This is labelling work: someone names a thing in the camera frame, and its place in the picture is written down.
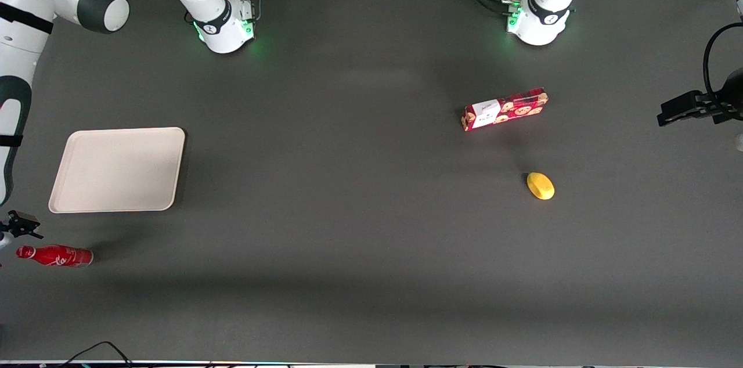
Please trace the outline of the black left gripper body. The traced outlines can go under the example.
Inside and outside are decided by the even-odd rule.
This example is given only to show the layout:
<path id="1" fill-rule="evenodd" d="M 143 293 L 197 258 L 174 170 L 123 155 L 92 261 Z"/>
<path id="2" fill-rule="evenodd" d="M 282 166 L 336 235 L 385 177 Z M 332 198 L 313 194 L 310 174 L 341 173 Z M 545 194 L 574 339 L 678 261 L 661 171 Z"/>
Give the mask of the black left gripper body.
<path id="1" fill-rule="evenodd" d="M 742 68 L 733 71 L 726 79 L 722 88 L 713 91 L 709 82 L 709 75 L 704 75 L 704 87 L 713 103 L 716 114 L 713 115 L 714 124 L 722 124 L 728 120 L 742 120 Z"/>

